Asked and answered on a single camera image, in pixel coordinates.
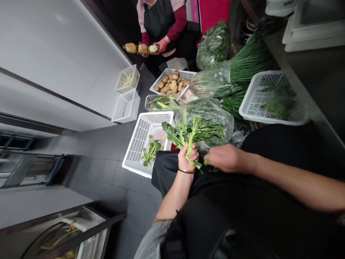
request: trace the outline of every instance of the plastic crate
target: plastic crate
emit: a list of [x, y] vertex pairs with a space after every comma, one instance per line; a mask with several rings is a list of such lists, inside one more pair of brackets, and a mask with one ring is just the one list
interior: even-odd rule
[[262, 92], [261, 90], [267, 87], [274, 87], [280, 84], [290, 86], [285, 74], [279, 71], [264, 71], [253, 76], [252, 81], [248, 87], [245, 97], [239, 108], [239, 114], [246, 120], [262, 122], [262, 123], [280, 123], [285, 125], [300, 126], [308, 123], [310, 117], [296, 97], [295, 106], [289, 116], [288, 121], [279, 118], [269, 118], [272, 113], [261, 106], [272, 97], [272, 92]]
[[140, 97], [135, 89], [121, 94], [116, 103], [111, 121], [121, 123], [135, 121], [138, 115], [139, 104]]
[[[162, 122], [168, 122], [175, 126], [173, 116], [173, 112], [150, 112], [139, 114], [137, 124], [122, 162], [123, 168], [148, 178], [152, 177], [154, 162], [151, 162], [152, 166], [149, 165], [146, 167], [143, 165], [143, 159], [140, 159], [144, 155], [143, 148], [148, 148], [148, 136], [150, 134], [153, 136], [153, 140], [166, 138], [166, 132], [162, 128]], [[171, 141], [166, 139], [160, 141], [160, 143], [162, 150], [171, 149]]]
[[[133, 74], [131, 84], [128, 86], [123, 86], [125, 79], [130, 74]], [[129, 68], [122, 70], [120, 73], [118, 84], [116, 85], [116, 91], [125, 93], [132, 89], [136, 89], [137, 84], [139, 82], [139, 78], [140, 78], [140, 74], [139, 74], [139, 71], [137, 70], [137, 65], [133, 65], [133, 66], [130, 66]]]
[[[150, 90], [154, 92], [155, 94], [161, 94], [157, 92], [155, 89], [158, 87], [158, 84], [163, 80], [165, 76], [168, 76], [169, 74], [173, 74], [176, 69], [172, 68], [166, 68], [163, 73], [160, 75], [160, 77], [155, 81], [155, 83], [150, 87]], [[180, 76], [182, 79], [191, 79], [195, 76], [196, 72], [190, 72], [190, 71], [185, 71], [185, 70], [179, 70]], [[186, 88], [183, 90], [183, 92], [180, 94], [182, 96], [184, 92], [187, 90], [189, 87], [189, 84], [186, 86]]]

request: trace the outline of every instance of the stainless steel counter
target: stainless steel counter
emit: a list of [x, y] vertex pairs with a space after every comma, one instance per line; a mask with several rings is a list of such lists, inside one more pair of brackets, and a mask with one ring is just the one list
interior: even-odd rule
[[345, 46], [288, 53], [284, 30], [264, 40], [339, 161], [345, 155]]

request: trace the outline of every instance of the gray tile floor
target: gray tile floor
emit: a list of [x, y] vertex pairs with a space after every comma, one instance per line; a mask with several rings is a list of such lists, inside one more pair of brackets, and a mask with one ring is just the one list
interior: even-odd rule
[[[141, 71], [141, 102], [138, 114], [146, 112], [145, 97], [155, 78], [145, 68]], [[136, 121], [47, 138], [39, 142], [37, 153], [75, 155], [64, 185], [102, 205], [127, 212], [120, 227], [114, 258], [132, 259], [152, 225], [162, 202], [151, 179], [122, 168]]]

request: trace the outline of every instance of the bracelet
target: bracelet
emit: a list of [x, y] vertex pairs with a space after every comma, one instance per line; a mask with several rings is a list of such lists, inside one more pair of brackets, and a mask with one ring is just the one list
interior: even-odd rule
[[194, 171], [190, 171], [190, 170], [182, 169], [182, 168], [180, 168], [180, 167], [179, 167], [179, 170], [180, 170], [181, 172], [188, 173], [188, 174], [194, 174], [194, 173], [195, 173], [195, 170], [194, 170]]

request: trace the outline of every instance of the rubber glove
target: rubber glove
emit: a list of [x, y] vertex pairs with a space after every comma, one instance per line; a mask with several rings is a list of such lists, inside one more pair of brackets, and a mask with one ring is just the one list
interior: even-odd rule
[[159, 51], [158, 51], [157, 55], [162, 54], [166, 51], [166, 47], [167, 47], [168, 43], [166, 42], [166, 40], [164, 38], [161, 39], [159, 42], [155, 42], [155, 44], [157, 46], [159, 46]]

